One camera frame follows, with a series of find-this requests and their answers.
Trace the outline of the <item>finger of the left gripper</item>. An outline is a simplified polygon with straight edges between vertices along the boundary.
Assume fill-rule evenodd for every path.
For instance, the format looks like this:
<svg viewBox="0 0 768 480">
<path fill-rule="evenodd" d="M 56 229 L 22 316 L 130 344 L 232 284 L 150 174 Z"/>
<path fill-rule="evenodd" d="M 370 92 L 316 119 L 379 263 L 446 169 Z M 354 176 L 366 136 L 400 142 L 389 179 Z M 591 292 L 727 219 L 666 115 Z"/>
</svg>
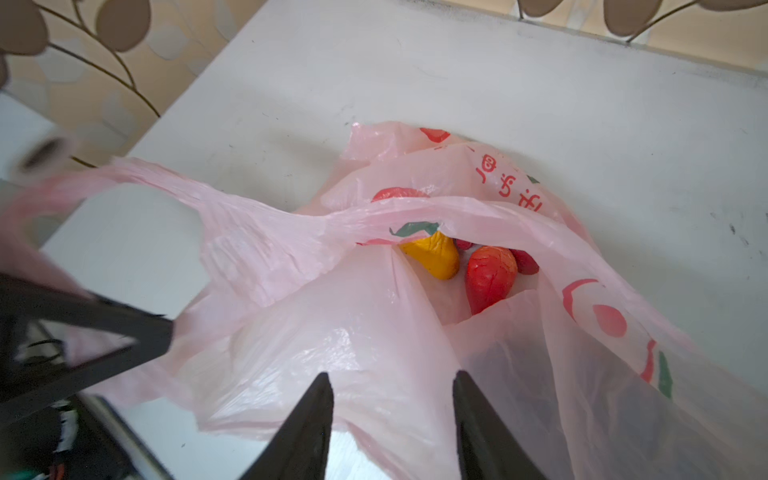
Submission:
<svg viewBox="0 0 768 480">
<path fill-rule="evenodd" d="M 173 321 L 1 276 L 1 424 L 164 355 Z"/>
</svg>

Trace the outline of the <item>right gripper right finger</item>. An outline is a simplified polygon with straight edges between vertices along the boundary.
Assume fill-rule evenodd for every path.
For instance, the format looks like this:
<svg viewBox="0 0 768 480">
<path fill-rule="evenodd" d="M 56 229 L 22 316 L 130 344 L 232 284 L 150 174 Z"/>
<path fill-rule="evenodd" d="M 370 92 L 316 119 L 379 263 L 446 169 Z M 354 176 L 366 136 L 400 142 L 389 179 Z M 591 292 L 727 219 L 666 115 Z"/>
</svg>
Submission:
<svg viewBox="0 0 768 480">
<path fill-rule="evenodd" d="M 456 373 L 452 396 L 462 479 L 546 479 L 468 372 Z"/>
</svg>

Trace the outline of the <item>dark red fake fruit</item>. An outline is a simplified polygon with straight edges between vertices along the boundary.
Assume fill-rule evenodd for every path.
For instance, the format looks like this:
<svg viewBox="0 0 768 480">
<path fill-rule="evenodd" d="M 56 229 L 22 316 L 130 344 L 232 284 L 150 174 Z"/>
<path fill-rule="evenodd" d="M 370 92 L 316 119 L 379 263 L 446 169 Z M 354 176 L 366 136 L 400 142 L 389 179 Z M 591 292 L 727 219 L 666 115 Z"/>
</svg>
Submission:
<svg viewBox="0 0 768 480">
<path fill-rule="evenodd" d="M 472 251 L 477 248 L 474 243 L 460 239 L 454 239 L 454 244 L 459 251 Z M 514 257 L 520 274 L 535 275 L 540 271 L 538 263 L 527 252 L 517 249 L 509 249 L 509 252 Z"/>
</svg>

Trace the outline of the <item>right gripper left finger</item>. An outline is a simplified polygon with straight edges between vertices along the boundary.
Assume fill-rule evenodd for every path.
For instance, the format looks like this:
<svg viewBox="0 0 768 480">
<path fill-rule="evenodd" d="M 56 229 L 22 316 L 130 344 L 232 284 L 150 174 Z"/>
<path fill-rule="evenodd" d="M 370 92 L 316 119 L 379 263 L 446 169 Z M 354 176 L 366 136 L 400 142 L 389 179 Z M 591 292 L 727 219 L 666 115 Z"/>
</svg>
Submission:
<svg viewBox="0 0 768 480">
<path fill-rule="evenodd" d="M 321 372 L 241 480 L 323 480 L 326 475 L 334 393 Z"/>
</svg>

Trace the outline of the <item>red fake strawberry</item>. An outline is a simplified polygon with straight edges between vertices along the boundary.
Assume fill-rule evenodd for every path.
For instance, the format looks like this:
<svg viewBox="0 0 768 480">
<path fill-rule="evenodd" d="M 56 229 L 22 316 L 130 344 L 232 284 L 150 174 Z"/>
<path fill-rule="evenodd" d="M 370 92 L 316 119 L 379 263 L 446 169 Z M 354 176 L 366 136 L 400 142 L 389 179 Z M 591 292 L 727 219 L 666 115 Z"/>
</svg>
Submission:
<svg viewBox="0 0 768 480">
<path fill-rule="evenodd" d="M 465 290 L 472 315 L 504 300 L 512 290 L 518 266 L 510 249 L 482 246 L 469 258 Z"/>
</svg>

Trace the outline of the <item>pink plastic bag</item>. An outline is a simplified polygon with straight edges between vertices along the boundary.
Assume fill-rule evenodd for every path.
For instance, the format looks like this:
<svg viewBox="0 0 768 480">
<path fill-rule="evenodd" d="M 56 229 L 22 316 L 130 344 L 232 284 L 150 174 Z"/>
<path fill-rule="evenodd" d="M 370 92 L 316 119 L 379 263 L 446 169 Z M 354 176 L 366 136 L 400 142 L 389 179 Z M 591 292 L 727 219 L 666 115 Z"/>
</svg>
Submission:
<svg viewBox="0 0 768 480">
<path fill-rule="evenodd" d="M 20 228 L 122 183 L 197 211 L 208 282 L 167 354 L 96 385 L 112 402 L 167 398 L 204 431 L 268 438 L 327 372 L 336 420 L 373 462 L 455 479 L 451 384 L 465 370 L 549 478 L 767 475 L 766 398 L 706 359 L 491 146 L 355 125 L 336 180 L 296 213 L 117 159 L 22 192 L 1 215 L 2 270 L 80 293 Z M 477 245 L 450 280 L 400 250 L 436 232 Z M 482 246 L 523 250 L 540 271 L 472 315 L 465 274 Z"/>
</svg>

